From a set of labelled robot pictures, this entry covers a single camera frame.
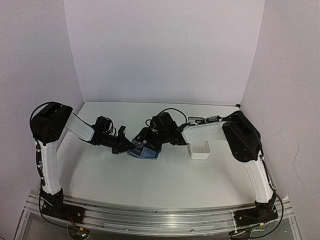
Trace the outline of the blue card holder wallet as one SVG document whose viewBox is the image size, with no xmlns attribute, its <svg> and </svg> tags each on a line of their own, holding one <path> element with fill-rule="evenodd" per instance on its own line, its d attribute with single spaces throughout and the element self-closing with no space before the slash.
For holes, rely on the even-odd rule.
<svg viewBox="0 0 320 240">
<path fill-rule="evenodd" d="M 127 151 L 127 154 L 137 159 L 157 159 L 160 152 L 161 151 L 150 150 L 144 146 L 143 150 L 140 152 L 132 151 L 132 149 L 129 149 Z"/>
</svg>

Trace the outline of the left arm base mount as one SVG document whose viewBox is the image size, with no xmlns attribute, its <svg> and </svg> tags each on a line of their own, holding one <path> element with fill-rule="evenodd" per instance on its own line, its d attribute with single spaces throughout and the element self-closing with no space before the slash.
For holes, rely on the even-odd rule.
<svg viewBox="0 0 320 240">
<path fill-rule="evenodd" d="M 84 220 L 85 209 L 80 206 L 64 203 L 64 192 L 61 188 L 57 193 L 51 194 L 40 188 L 40 197 L 43 204 L 40 211 L 43 215 L 81 224 Z"/>
</svg>

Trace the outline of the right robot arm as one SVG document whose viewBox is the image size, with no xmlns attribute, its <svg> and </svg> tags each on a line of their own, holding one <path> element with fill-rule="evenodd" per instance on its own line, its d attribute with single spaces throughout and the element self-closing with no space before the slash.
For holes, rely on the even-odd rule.
<svg viewBox="0 0 320 240">
<path fill-rule="evenodd" d="M 242 111 L 228 116 L 191 117 L 181 125 L 162 111 L 148 120 L 148 125 L 132 140 L 128 154 L 140 159 L 156 159 L 164 144 L 188 146 L 190 157 L 201 159 L 210 154 L 209 142 L 226 141 L 232 156 L 243 164 L 252 184 L 255 201 L 268 203 L 273 196 L 270 180 L 263 165 L 261 135 Z"/>
</svg>

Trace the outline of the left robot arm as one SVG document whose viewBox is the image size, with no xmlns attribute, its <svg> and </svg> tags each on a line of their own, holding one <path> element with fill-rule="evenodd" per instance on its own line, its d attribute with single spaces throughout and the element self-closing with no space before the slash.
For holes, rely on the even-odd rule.
<svg viewBox="0 0 320 240">
<path fill-rule="evenodd" d="M 110 118 L 100 116 L 90 125 L 74 112 L 73 108 L 59 102 L 39 105 L 29 119 L 29 126 L 36 146 L 36 164 L 40 176 L 41 190 L 54 196 L 62 191 L 59 180 L 57 149 L 64 130 L 93 146 L 111 148 L 113 154 L 124 153 L 135 148 L 125 136 L 125 126 L 114 130 Z"/>
</svg>

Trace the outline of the black VIP card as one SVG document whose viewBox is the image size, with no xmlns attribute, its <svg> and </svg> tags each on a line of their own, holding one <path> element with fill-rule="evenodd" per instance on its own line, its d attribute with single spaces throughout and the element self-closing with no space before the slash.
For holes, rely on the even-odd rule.
<svg viewBox="0 0 320 240">
<path fill-rule="evenodd" d="M 145 143 L 143 141 L 141 142 L 133 139 L 131 143 L 134 145 L 134 148 L 132 149 L 134 152 L 141 152 L 144 149 Z"/>
</svg>

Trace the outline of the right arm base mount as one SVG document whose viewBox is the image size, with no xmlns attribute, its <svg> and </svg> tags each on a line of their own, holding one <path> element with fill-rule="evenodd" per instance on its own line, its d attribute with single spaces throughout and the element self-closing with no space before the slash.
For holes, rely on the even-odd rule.
<svg viewBox="0 0 320 240">
<path fill-rule="evenodd" d="M 253 208 L 237 210 L 234 213 L 234 219 L 237 227 L 257 225 L 276 220 L 278 211 L 275 207 L 276 195 L 273 194 L 268 203 L 255 202 Z"/>
</svg>

